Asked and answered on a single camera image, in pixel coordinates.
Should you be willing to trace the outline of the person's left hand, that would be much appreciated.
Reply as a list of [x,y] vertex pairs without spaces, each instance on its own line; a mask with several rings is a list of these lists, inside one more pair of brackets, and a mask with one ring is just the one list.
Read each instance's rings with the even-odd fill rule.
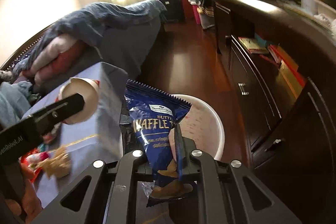
[[20,163],[1,166],[1,223],[31,223],[43,210],[31,179],[34,171]]

